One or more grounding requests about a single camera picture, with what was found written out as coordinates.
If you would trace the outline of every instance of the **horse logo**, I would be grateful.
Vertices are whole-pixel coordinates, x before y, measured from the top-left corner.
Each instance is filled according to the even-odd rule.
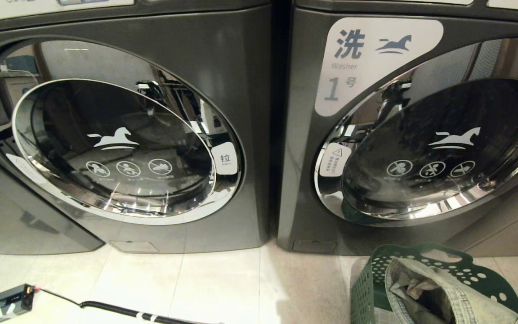
[[[411,41],[412,36],[407,35],[403,38],[401,38],[399,41],[389,41],[389,39],[383,38],[379,39],[379,41],[386,41],[387,43],[383,45],[382,47],[379,47],[376,49],[376,51],[382,51],[379,54],[387,54],[387,53],[393,53],[393,54],[403,54],[401,51],[397,50],[403,50],[403,51],[409,51],[407,48],[407,42]]]
[[[93,145],[94,148],[99,146],[105,146],[105,145],[113,145],[113,144],[119,144],[117,146],[109,146],[106,148],[103,148],[101,150],[113,150],[113,149],[133,149],[133,146],[122,146],[121,144],[135,144],[139,145],[137,142],[130,141],[127,138],[127,135],[131,135],[131,132],[125,128],[125,127],[119,127],[113,136],[101,136],[99,134],[87,134],[88,137],[101,137],[101,140],[99,140],[99,143]]]
[[[443,145],[443,146],[437,146],[433,149],[461,149],[464,150],[463,146],[456,146],[456,145],[445,145],[445,144],[465,144],[465,145],[471,145],[473,146],[473,142],[471,142],[471,137],[473,135],[479,135],[479,132],[481,131],[480,127],[475,127],[473,129],[470,129],[469,131],[466,131],[463,135],[450,135],[450,133],[446,131],[438,131],[435,134],[439,136],[447,136],[446,138],[441,139],[437,142],[432,142],[429,145]]]

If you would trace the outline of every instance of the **control panel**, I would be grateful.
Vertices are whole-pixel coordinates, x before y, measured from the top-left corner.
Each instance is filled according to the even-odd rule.
[[[68,10],[133,4],[135,4],[135,0],[0,0],[0,20]]]

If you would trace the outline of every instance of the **gray cloth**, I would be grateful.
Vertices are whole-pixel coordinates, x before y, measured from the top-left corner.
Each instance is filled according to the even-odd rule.
[[[518,324],[518,314],[439,268],[394,258],[385,289],[401,324]]]

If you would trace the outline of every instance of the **green plastic basket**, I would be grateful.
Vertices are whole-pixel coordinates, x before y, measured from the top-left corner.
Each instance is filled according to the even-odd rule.
[[[439,250],[460,257],[461,260],[444,262],[428,258],[421,254],[426,250]],[[518,314],[518,297],[509,283],[495,271],[474,265],[473,257],[469,254],[432,243],[413,247],[387,244],[374,250],[351,287],[351,324],[375,324],[375,307],[392,310],[385,291],[385,270],[393,258],[414,259],[429,267],[444,269],[472,289]]]

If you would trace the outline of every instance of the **washer door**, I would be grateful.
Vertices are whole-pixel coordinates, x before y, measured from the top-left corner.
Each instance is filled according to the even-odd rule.
[[[515,39],[457,49],[390,81],[341,120],[315,170],[326,207],[374,226],[444,219],[516,183]]]
[[[0,92],[13,93],[10,73],[27,83],[8,100],[23,158],[8,157],[56,197],[110,219],[164,225],[201,219],[234,195],[242,170],[234,132],[170,72],[103,45],[56,40],[4,56]]]

